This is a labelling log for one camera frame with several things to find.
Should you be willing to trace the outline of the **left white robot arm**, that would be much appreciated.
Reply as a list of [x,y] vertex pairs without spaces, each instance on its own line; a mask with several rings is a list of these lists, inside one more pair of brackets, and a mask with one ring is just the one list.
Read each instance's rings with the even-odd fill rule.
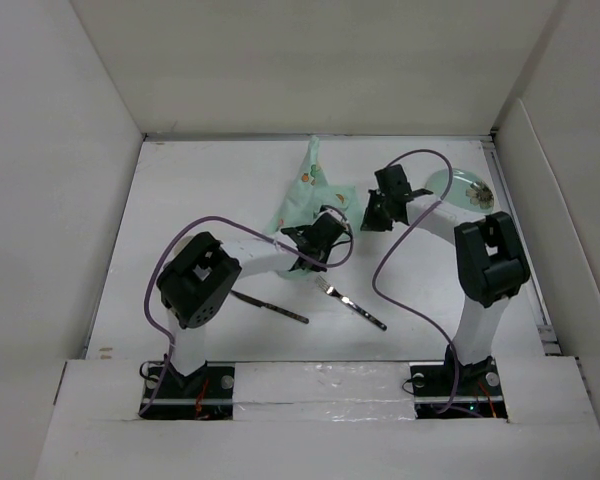
[[344,213],[330,206],[322,206],[313,223],[287,227],[272,236],[218,216],[196,220],[193,225],[207,221],[233,226],[250,237],[222,242],[203,231],[174,254],[177,242],[190,231],[185,228],[167,248],[161,269],[151,280],[166,309],[169,341],[157,390],[169,386],[182,398],[198,395],[208,384],[206,324],[219,313],[237,281],[266,273],[326,271],[345,262],[329,260],[334,246],[341,238],[353,238]]

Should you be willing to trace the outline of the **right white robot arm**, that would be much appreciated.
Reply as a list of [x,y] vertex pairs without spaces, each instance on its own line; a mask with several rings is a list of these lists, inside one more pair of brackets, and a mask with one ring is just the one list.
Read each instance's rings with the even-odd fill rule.
[[438,395],[466,393],[491,367],[492,343],[503,313],[530,278],[514,221],[495,210],[490,187],[469,172],[439,170],[418,190],[399,164],[376,171],[375,177],[362,230],[385,232],[403,223],[455,249],[463,310],[443,364],[424,381]]

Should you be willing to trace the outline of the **green cartoon print cloth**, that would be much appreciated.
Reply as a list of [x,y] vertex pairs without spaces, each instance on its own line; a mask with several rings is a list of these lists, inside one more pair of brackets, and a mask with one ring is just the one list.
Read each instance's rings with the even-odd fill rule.
[[295,179],[280,206],[263,230],[274,236],[285,227],[311,225],[322,206],[335,207],[344,214],[352,229],[353,238],[360,232],[362,207],[353,185],[331,184],[319,162],[320,140],[312,136]]

